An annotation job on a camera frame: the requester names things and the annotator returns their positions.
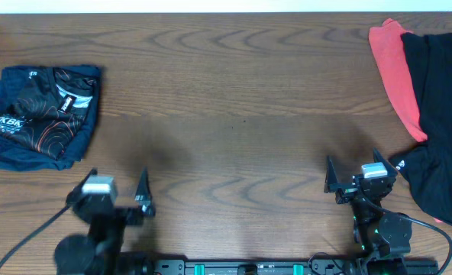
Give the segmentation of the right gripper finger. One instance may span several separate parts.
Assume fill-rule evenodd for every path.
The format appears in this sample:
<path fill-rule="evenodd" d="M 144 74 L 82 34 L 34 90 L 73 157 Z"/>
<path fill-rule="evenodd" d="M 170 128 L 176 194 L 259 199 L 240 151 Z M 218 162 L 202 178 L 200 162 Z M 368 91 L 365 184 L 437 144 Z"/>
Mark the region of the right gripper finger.
<path fill-rule="evenodd" d="M 330 156 L 327 156 L 326 164 L 327 170 L 324 181 L 324 193 L 335 193 L 341 189 L 341 184 L 338 181 L 334 164 Z"/>
<path fill-rule="evenodd" d="M 373 159 L 375 163 L 381 163 L 386 171 L 387 171 L 387 176 L 397 176 L 398 175 L 398 170 L 395 169 L 388 160 L 386 160 L 382 154 L 376 149 L 373 148 Z"/>

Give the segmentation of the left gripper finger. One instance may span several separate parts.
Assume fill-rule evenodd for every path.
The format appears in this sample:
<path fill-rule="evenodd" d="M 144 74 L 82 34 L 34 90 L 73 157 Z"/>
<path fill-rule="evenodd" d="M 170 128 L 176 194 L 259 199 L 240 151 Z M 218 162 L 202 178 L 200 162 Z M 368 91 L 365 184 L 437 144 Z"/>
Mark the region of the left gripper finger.
<path fill-rule="evenodd" d="M 80 181 L 79 184 L 77 184 L 75 186 L 75 188 L 73 189 L 74 191 L 80 191 L 83 187 L 83 185 L 86 183 L 86 181 L 89 179 L 89 177 L 94 176 L 97 174 L 97 169 L 96 168 L 92 168 L 88 174 Z"/>
<path fill-rule="evenodd" d="M 142 174 L 140 175 L 134 200 L 140 206 L 144 216 L 146 217 L 155 216 L 156 209 L 153 205 L 152 195 L 149 187 L 149 177 L 147 168 L 145 168 Z"/>

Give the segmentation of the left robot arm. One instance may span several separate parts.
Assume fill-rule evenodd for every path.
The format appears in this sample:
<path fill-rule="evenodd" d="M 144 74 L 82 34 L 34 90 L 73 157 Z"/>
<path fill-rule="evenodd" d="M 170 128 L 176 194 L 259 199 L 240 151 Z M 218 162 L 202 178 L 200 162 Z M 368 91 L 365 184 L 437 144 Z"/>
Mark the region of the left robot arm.
<path fill-rule="evenodd" d="M 73 213 L 89 225 L 85 235 L 65 237 L 55 248 L 58 274 L 152 274 L 154 264 L 143 252 L 123 252 L 128 226 L 142 226 L 156 214 L 147 170 L 137 184 L 135 207 L 116 206 L 115 178 L 93 169 L 66 197 Z"/>

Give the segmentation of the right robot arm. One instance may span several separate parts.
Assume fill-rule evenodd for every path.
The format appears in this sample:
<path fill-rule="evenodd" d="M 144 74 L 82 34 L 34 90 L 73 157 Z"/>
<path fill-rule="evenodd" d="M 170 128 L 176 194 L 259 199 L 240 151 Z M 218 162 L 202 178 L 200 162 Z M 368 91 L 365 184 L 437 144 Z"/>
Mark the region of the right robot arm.
<path fill-rule="evenodd" d="M 361 166 L 349 183 L 342 183 L 334 162 L 327 157 L 324 192 L 335 194 L 337 204 L 350 205 L 354 220 L 354 241 L 363 253 L 343 264 L 345 274 L 390 274 L 404 272 L 403 256 L 410 248 L 411 222 L 398 213 L 384 210 L 382 199 L 392 192 L 397 170 L 378 150 L 373 162 Z"/>

